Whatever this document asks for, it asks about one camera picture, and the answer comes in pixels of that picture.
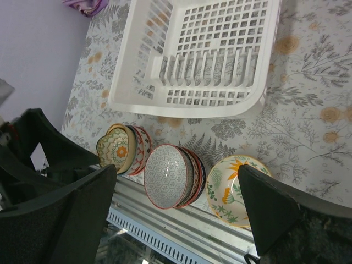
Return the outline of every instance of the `ceramic bowl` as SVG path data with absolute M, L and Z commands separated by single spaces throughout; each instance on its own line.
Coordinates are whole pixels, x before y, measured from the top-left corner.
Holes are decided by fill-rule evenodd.
M 204 191 L 204 188 L 205 188 L 205 183 L 206 183 L 206 180 L 207 180 L 207 173 L 206 173 L 203 161 L 199 158 L 199 156 L 197 154 L 195 154 L 195 155 L 196 155 L 198 161 L 200 162 L 200 165 L 201 165 L 201 168 L 202 168 L 202 177 L 201 177 L 201 183 L 200 183 L 200 190 L 196 193 L 195 199 L 193 200 L 193 202 L 197 201 L 199 199 L 199 197 L 202 195 L 202 193 Z
M 139 133 L 137 129 L 135 129 L 131 125 L 127 125 L 127 127 L 134 132 L 134 135 L 136 137 L 136 155 L 133 159 L 131 167 L 126 171 L 127 175 L 134 175 L 137 173 L 141 167 L 142 163 L 144 161 L 144 144 L 143 144 L 143 137 Z
M 199 188 L 199 181 L 200 181 L 200 168 L 198 167 L 197 161 L 194 156 L 185 148 L 179 147 L 179 149 L 191 160 L 193 171 L 194 171 L 194 178 L 193 178 L 193 185 L 191 192 L 189 192 L 188 196 L 180 202 L 177 207 L 185 206 L 189 204 L 189 201 L 193 198 Z
M 149 200 L 160 209 L 183 201 L 192 189 L 193 167 L 189 158 L 172 145 L 161 145 L 150 154 L 144 171 Z
M 207 178 L 206 196 L 210 208 L 222 221 L 236 227 L 249 227 L 237 173 L 239 166 L 250 166 L 271 176 L 260 161 L 249 156 L 229 156 L 218 162 Z
M 195 202 L 200 195 L 202 194 L 202 192 L 204 191 L 204 187 L 205 187 L 205 180 L 206 180 L 206 172 L 205 172 L 205 167 L 202 164 L 201 160 L 199 159 L 199 157 L 197 156 L 196 153 L 194 153 L 192 150 L 189 150 L 188 148 L 183 147 L 183 149 L 185 151 L 187 151 L 187 153 L 189 155 L 191 155 L 194 160 L 197 163 L 197 168 L 199 170 L 199 180 L 197 182 L 197 189 L 195 191 L 195 193 L 192 195 L 192 197 L 188 200 L 188 202 L 178 206 L 177 208 L 182 208 L 184 206 L 190 205 L 191 203 Z
M 102 167 L 115 164 L 116 168 L 121 168 L 127 159 L 128 134 L 121 128 L 112 129 L 98 140 L 96 148 Z
M 145 129 L 140 126 L 134 126 L 134 129 L 137 130 L 142 137 L 144 156 L 143 156 L 142 164 L 141 164 L 139 170 L 131 175 L 136 175 L 136 174 L 140 173 L 141 171 L 143 171 L 143 169 L 145 168 L 145 165 L 147 163 L 147 160 L 150 156 L 150 153 L 152 152 L 152 141 L 151 141 L 151 138 L 150 138 L 149 134 L 147 133 L 147 131 L 145 131 Z
M 133 160 L 135 158 L 135 154 L 136 154 L 136 137 L 135 134 L 132 130 L 130 130 L 128 127 L 126 127 L 123 124 L 113 124 L 109 127 L 109 129 L 106 131 L 106 135 L 109 135 L 111 133 L 111 131 L 113 131 L 114 129 L 119 128 L 122 129 L 126 132 L 127 136 L 128 136 L 128 148 L 127 148 L 127 156 L 125 159 L 125 162 L 123 163 L 122 166 L 117 166 L 117 173 L 124 173 L 126 172 L 132 165 Z M 114 156 L 116 156 L 116 154 L 114 153 L 109 153 L 109 159 L 113 159 Z

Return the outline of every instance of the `green leaf design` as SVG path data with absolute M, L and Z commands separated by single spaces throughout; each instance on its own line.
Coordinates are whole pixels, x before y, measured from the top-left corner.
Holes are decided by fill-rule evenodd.
M 237 218 L 238 218 L 238 216 L 236 216 L 236 217 L 229 217 L 229 218 L 227 218 L 227 222 L 229 222 L 229 223 L 235 223 L 235 222 L 237 222 Z
M 208 190 L 208 195 L 210 195 L 210 199 L 214 199 L 214 201 L 217 201 L 218 199 L 215 198 L 215 192 L 212 191 L 213 185 L 209 184 L 209 181 L 207 183 L 207 190 Z
M 239 185 L 238 185 L 238 187 L 237 187 L 235 184 L 233 184 L 233 185 L 232 185 L 232 188 L 235 190 L 236 195 L 237 195 L 237 196 L 240 196 L 240 198 L 242 198 L 241 187 L 240 187 Z
M 218 207 L 218 212 L 219 212 L 219 213 L 225 213 L 225 208 L 224 208 L 224 206 L 219 205 L 219 207 Z
M 264 173 L 269 173 L 268 170 L 267 170 L 266 168 L 264 168 L 264 167 L 261 168 L 260 170 L 261 170 L 262 172 L 264 172 Z
M 222 180 L 221 170 L 219 170 L 218 168 L 214 168 L 212 173 L 210 174 L 210 177 L 214 183 L 214 190 L 217 190 L 220 187 Z
M 227 211 L 224 215 L 227 216 L 227 217 L 231 217 L 232 216 L 232 211 Z
M 249 163 L 249 165 L 252 166 L 253 168 L 258 169 L 258 164 L 255 164 L 253 161 L 251 161 L 251 162 Z

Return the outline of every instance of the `stainless steel strip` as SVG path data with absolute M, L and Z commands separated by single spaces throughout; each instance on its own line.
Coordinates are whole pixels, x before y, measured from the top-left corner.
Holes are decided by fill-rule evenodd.
M 142 185 L 123 177 L 118 177 L 112 202 L 119 212 L 210 263 L 245 263 L 243 256 L 255 248 L 250 230 L 230 227 L 192 206 L 160 210 Z

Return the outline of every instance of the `dish drying rack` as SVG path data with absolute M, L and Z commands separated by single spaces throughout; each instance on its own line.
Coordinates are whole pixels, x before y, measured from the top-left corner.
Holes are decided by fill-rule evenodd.
M 109 105 L 244 118 L 265 104 L 281 0 L 132 0 Z

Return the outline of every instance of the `tablecloth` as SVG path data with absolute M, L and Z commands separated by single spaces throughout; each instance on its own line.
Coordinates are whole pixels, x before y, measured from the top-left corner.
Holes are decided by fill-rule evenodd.
M 111 0 L 91 21 L 62 126 L 65 136 L 96 153 L 97 140 L 111 124 L 140 125 L 155 145 L 194 150 L 208 170 L 223 157 L 249 155 L 276 179 L 352 207 L 351 0 L 283 1 L 266 106 L 242 120 L 175 119 L 109 108 L 129 6 L 130 1 Z M 143 174 L 129 178 L 143 184 Z M 193 205 L 212 213 L 205 193 Z

